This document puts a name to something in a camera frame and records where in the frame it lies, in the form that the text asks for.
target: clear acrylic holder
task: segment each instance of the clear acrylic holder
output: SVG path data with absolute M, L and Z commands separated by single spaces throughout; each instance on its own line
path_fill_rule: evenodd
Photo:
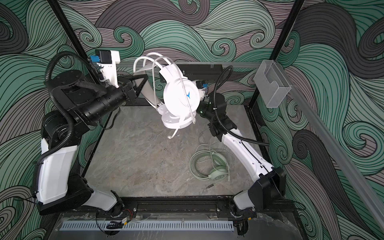
M 253 80 L 267 108 L 277 108 L 291 86 L 281 64 L 273 60 L 263 60 Z

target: green wave pattern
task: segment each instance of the green wave pattern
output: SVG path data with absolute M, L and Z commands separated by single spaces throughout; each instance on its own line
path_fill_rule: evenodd
M 22 22 L 24 26 L 26 26 L 26 15 L 28 12 L 28 7 L 33 0 L 26 1 L 15 1 L 15 0 L 2 0 L 2 4 L 4 4 L 7 8 L 9 8 Z
M 327 228 L 323 224 L 323 240 L 332 240 Z
M 27 236 L 23 238 L 23 240 L 33 240 L 33 239 L 43 239 L 46 230 L 43 228 L 38 228 L 30 232 Z
M 179 0 L 170 0 L 178 9 L 181 10 L 179 5 Z M 225 2 L 226 0 L 210 0 L 209 1 L 209 12 L 211 12 L 217 5 L 219 5 L 222 2 Z M 197 10 L 200 8 L 200 0 L 188 0 L 187 3 L 191 4 L 191 2 L 195 2 L 197 6 Z
M 384 3 L 377 0 L 326 0 L 325 2 L 333 3 L 347 10 L 356 24 L 356 44 L 365 31 L 377 20 L 384 17 Z M 384 36 L 380 35 L 379 40 L 384 40 Z
M 376 224 L 375 219 L 371 216 L 368 209 L 365 207 L 364 203 L 360 199 L 359 195 L 355 192 L 354 188 L 350 185 L 348 179 L 345 177 L 344 173 L 340 170 L 336 170 L 336 173 L 340 179 L 341 185 L 343 186 L 345 193 L 347 194 L 348 198 L 351 200 L 351 203 L 353 207 L 356 209 L 356 211 L 359 213 L 361 218 L 364 220 L 364 222 L 367 224 L 367 226 L 380 238 L 384 239 L 384 234 L 381 232 L 380 227 Z M 345 220 L 344 223 L 344 231 L 353 231 L 354 229 L 359 229 L 359 227 L 355 226 L 350 221 Z M 369 233 L 364 232 L 360 236 L 369 237 L 371 236 Z
M 28 93 L 44 88 L 44 73 L 49 61 L 30 55 L 0 56 L 0 119 Z M 72 68 L 56 66 L 53 76 Z
M 287 40 L 285 41 L 285 46 L 288 46 L 290 40 L 294 41 L 293 48 L 288 53 L 280 51 L 279 56 L 277 57 L 277 61 L 284 68 L 291 66 L 293 64 L 293 62 L 296 60 L 297 56 L 299 55 L 299 51 L 300 51 L 300 35 L 299 35 L 299 33 L 296 31 L 291 31 Z
M 32 162 L 36 161 L 41 154 L 40 149 L 41 134 L 40 131 L 34 131 L 22 136 L 11 139 L 0 145 L 0 192 L 17 185 L 30 184 L 31 178 L 26 180 L 25 177 L 32 177 L 33 167 Z M 7 199 L 0 203 L 0 209 L 12 206 L 16 213 L 11 221 L 14 225 L 18 221 L 18 216 L 23 211 L 24 203 Z M 23 230 L 19 234 L 22 237 L 29 234 L 31 229 L 39 228 L 41 216 L 37 209 L 32 212 L 27 220 Z M 8 227 L 0 233 L 4 236 L 11 228 Z
M 46 0 L 35 0 L 26 15 L 28 47 L 24 54 L 51 59 L 67 35 Z
M 293 156 L 292 135 L 288 126 L 279 116 L 277 109 L 271 111 L 265 107 L 261 97 L 257 98 L 257 104 L 266 124 L 260 128 L 260 133 L 265 133 L 268 136 L 270 144 L 268 153 L 273 165 L 276 167 L 275 164 L 278 164 L 277 166 L 288 164 Z
M 238 92 L 223 93 L 225 101 L 228 105 L 238 105 L 244 102 L 244 95 Z
M 382 116 L 384 112 L 360 88 L 358 82 L 363 80 L 349 74 L 341 55 L 327 45 L 309 44 L 302 46 L 292 65 L 307 76 L 314 90 L 320 118 L 359 170 L 364 175 L 380 172 L 384 168 L 384 161 L 382 161 L 384 157 L 382 149 L 384 145 Z M 349 121 L 360 122 L 360 133 L 364 131 L 366 133 L 376 132 L 371 134 L 378 145 L 375 154 L 368 158 L 360 157 L 350 149 L 353 146 L 351 143 L 356 141 L 356 138 L 360 138 L 343 132 L 344 126 Z
M 140 33 L 145 43 L 145 49 L 168 47 L 180 50 L 196 58 L 198 61 L 232 61 L 235 58 L 236 46 L 232 40 L 226 40 L 229 44 L 229 52 L 224 55 L 216 55 L 211 51 L 204 39 L 190 26 L 178 21 L 163 20 L 149 25 Z
M 305 210 L 297 210 L 310 240 L 324 240 L 323 238 L 323 224 L 316 207 L 313 205 L 311 199 L 305 194 L 299 185 L 290 177 L 286 175 L 286 191 L 285 198 L 302 203 Z M 296 208 L 301 209 L 301 204 L 294 203 Z
M 97 28 L 85 17 L 67 5 L 61 2 L 59 3 L 73 30 L 80 31 L 78 35 L 79 39 L 88 47 L 99 47 L 101 45 L 101 34 Z
M 307 151 L 304 159 L 299 158 L 295 153 L 293 153 L 292 158 L 299 160 L 313 172 L 312 157 L 309 151 Z
M 199 25 L 191 26 L 209 47 L 219 39 L 235 39 L 250 31 L 260 31 L 262 38 L 252 41 L 254 48 L 266 46 L 275 35 L 275 25 L 268 10 L 254 0 L 228 0 L 218 5 Z
M 234 62 L 261 62 L 263 60 L 269 59 L 271 56 L 273 48 L 260 48 L 253 49 L 246 53 L 241 54 L 236 57 Z M 254 68 L 233 68 L 235 72 L 248 72 L 254 70 Z
M 281 114 L 285 124 L 294 131 L 302 130 L 308 124 L 308 120 L 303 114 L 301 115 L 301 118 L 298 122 L 293 122 L 290 119 L 297 116 L 297 107 L 298 106 L 295 100 L 291 100 L 290 103 L 287 104 L 286 98 L 284 98 L 284 100 L 279 105 L 279 113 Z
M 101 121 L 102 121 L 104 126 L 105 126 L 105 123 L 108 120 L 108 117 L 109 117 L 109 115 L 105 115 L 101 119 Z M 85 159 L 85 151 L 87 150 L 89 145 L 91 145 L 92 143 L 97 141 L 97 139 L 99 138 L 99 136 L 100 136 L 100 134 L 101 134 L 101 132 L 103 130 L 100 125 L 98 125 L 97 127 L 92 127 L 90 129 L 91 129 L 91 131 L 86 132 L 81 137 L 81 142 L 80 142 L 80 145 L 79 145 L 78 150 L 77 150 L 77 152 L 78 152 L 78 161 L 80 163 L 80 166 L 82 166 L 83 168 L 85 167 L 85 165 L 88 162 L 88 160 Z
M 294 2 L 295 0 L 265 0 L 267 2 L 276 2 L 276 3 L 289 3 Z
M 244 85 L 247 85 L 247 86 L 256 86 L 255 84 L 249 84 L 249 83 L 248 83 L 248 79 L 249 79 L 252 75 L 256 74 L 257 70 L 258 70 L 258 68 L 252 70 L 252 71 L 251 71 L 250 73 L 248 73 L 245 77 L 243 77 L 242 79 L 238 80 L 238 82 L 239 82 L 239 83 L 242 83 L 242 84 L 244 84 Z
M 141 38 L 141 36 L 136 31 L 126 26 L 117 27 L 113 32 L 115 39 L 120 43 L 124 42 L 124 39 L 121 37 L 122 34 L 129 34 L 130 37 L 132 38 L 132 43 L 129 47 L 124 47 L 124 48 L 108 48 L 108 47 L 100 48 L 99 47 L 97 49 L 119 51 L 121 60 L 129 57 L 141 56 L 141 54 L 144 51 L 144 41 Z M 87 52 L 88 56 L 94 55 L 94 54 L 95 54 L 95 49 L 89 50 Z

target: black cable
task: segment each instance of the black cable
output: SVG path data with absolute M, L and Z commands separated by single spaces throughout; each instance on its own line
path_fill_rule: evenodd
M 228 79 L 229 79 L 229 77 L 231 76 L 231 74 L 232 74 L 232 72 L 233 72 L 233 66 L 228 66 L 228 67 L 226 67 L 222 72 L 221 72 L 221 74 L 220 74 L 220 76 L 219 76 L 219 78 L 221 79 L 223 76 L 224 76 L 224 74 L 227 72 L 227 68 L 230 68 L 229 69 L 229 73 L 228 73 L 228 75 L 227 75 L 227 77 L 224 79 L 224 81 L 222 81 L 220 84 L 219 84 L 219 86 L 217 87 L 217 89 L 219 89 Z
M 230 71 L 228 76 L 226 77 L 226 79 L 224 81 L 222 81 L 222 83 L 219 85 L 219 81 L 221 80 L 221 78 L 224 76 L 224 73 L 227 72 L 227 71 Z M 215 89 L 214 89 L 214 112 L 215 112 L 215 116 L 216 116 L 216 119 L 217 119 L 217 122 L 221 125 L 221 127 L 226 130 L 227 133 L 231 134 L 232 136 L 242 140 L 242 141 L 245 141 L 245 142 L 250 142 L 250 143 L 255 143 L 255 144 L 258 144 L 258 145 L 262 145 L 262 146 L 269 146 L 268 143 L 265 143 L 265 142 L 259 142 L 259 141 L 256 141 L 256 140 L 253 140 L 253 139 L 249 139 L 249 138 L 245 138 L 245 137 L 242 137 L 242 136 L 239 136 L 231 131 L 229 131 L 225 125 L 221 122 L 220 118 L 218 117 L 218 114 L 217 114 L 217 104 L 216 104 L 216 92 L 217 92 L 217 89 L 224 84 L 224 82 L 226 80 L 229 79 L 229 76 L 230 74 L 232 73 L 232 70 L 233 70 L 233 66 L 228 66 L 226 67 L 223 72 L 220 74 L 219 78 L 216 80 L 216 84 L 215 84 Z
M 102 231 L 105 235 L 107 235 L 107 236 L 109 236 L 109 234 L 108 233 L 106 233 L 106 232 L 104 232 L 100 227 L 99 227 L 99 224 L 97 223 L 97 216 L 99 215 L 99 212 L 96 212 L 96 218 L 95 218 L 95 220 L 96 220 L 96 226 L 100 229 L 100 231 Z
M 124 227 L 124 223 L 114 223 L 114 222 L 111 222 L 111 223 L 112 223 L 111 225 L 106 226 L 107 229 L 121 229 L 122 227 Z
M 259 159 L 257 159 L 252 153 L 251 153 L 251 151 L 249 151 L 249 149 L 245 146 L 245 144 L 242 142 L 242 144 L 243 144 L 243 146 L 245 147 L 245 149 L 252 155 L 252 157 L 254 157 L 260 164 L 262 164 L 260 161 L 259 161 Z
M 294 203 L 300 204 L 302 207 L 304 207 L 304 208 L 297 208 L 296 206 L 291 205 L 291 206 L 293 206 L 293 208 L 296 209 L 296 210 L 305 211 L 305 210 L 307 209 L 307 207 L 306 207 L 303 203 L 298 202 L 298 201 L 294 201 L 294 200 L 291 200 L 291 199 L 279 199 L 279 200 L 276 200 L 276 201 L 275 201 L 274 203 L 272 203 L 272 204 L 275 204 L 276 202 L 282 202 L 282 201 L 294 202 Z
M 28 199 L 30 199 L 31 197 L 33 197 L 33 195 L 30 196 L 30 197 L 27 197 L 27 198 L 16 197 L 16 198 L 15 198 L 15 201 L 24 201 L 24 200 L 28 200 Z
M 245 219 L 243 219 L 243 220 L 241 220 L 241 221 L 238 221 L 238 222 L 234 223 L 233 225 L 234 225 L 234 226 L 237 226 L 239 223 L 246 222 L 246 221 L 248 221 L 248 220 L 249 220 L 249 218 L 245 218 Z
M 120 112 L 121 112 L 121 109 L 120 109 L 120 107 L 118 107 L 119 108 L 119 110 L 118 110 L 118 112 L 116 113 L 116 115 L 113 117 L 113 119 L 112 119 L 112 124 L 109 126 L 109 127 L 103 127 L 103 123 L 101 122 L 101 119 L 99 119 L 99 125 L 100 125 L 100 127 L 102 128 L 102 129 L 104 129 L 104 130 L 110 130 L 112 127 L 113 127 L 113 124 L 115 124 L 115 120 L 116 120 L 116 118 L 117 118 L 117 116 L 120 114 Z
M 45 81 L 51 80 L 53 69 L 55 68 L 55 66 L 57 65 L 59 60 L 65 56 L 72 56 L 72 57 L 78 59 L 81 63 L 83 63 L 85 65 L 85 67 L 88 69 L 88 71 L 93 72 L 93 74 L 95 76 L 98 75 L 97 71 L 94 68 L 92 68 L 92 66 L 89 64 L 89 62 L 87 62 L 86 60 L 81 58 L 79 55 L 77 55 L 73 52 L 70 52 L 70 51 L 63 51 L 63 52 L 57 53 L 49 62 L 48 66 L 46 68 L 46 71 L 45 71 L 45 76 L 44 76 Z M 51 93 L 49 93 L 49 97 L 50 97 L 51 101 L 53 102 L 54 106 L 56 107 L 56 109 L 60 112 L 60 114 L 67 121 L 68 128 L 67 128 L 67 132 L 66 132 L 64 139 L 58 145 L 56 145 L 55 147 L 53 147 L 50 150 L 43 153 L 38 158 L 38 160 L 36 161 L 35 169 L 33 172 L 33 181 L 32 181 L 33 196 L 35 196 L 37 191 L 38 191 L 38 179 L 39 179 L 41 164 L 43 163 L 44 158 L 48 157 L 49 155 L 51 155 L 51 154 L 55 153 L 56 151 L 60 150 L 61 148 L 63 148 L 71 140 L 73 132 L 74 132 L 74 121 L 73 121 L 72 116 L 61 106 L 61 104 L 56 100 L 56 98 Z

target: red wire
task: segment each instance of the red wire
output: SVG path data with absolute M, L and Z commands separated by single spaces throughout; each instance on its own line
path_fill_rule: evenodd
M 129 213 L 131 214 L 131 217 L 130 217 L 130 219 L 132 219 L 132 217 L 133 217 L 133 214 L 132 214 L 131 210 L 129 210 L 129 209 L 125 209 L 125 210 L 129 211 Z

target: headphone ear cup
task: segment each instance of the headphone ear cup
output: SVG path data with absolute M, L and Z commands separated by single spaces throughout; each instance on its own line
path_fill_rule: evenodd
M 209 179 L 211 180 L 220 180 L 225 178 L 227 175 L 227 168 L 225 166 L 216 166 L 215 168 L 212 168 L 212 170 L 209 172 Z
M 227 159 L 221 154 L 221 153 L 218 153 L 218 152 L 213 152 L 212 153 L 212 156 L 216 155 L 217 157 L 213 158 L 213 161 L 216 165 L 218 166 L 225 166 L 226 165 L 226 161 Z

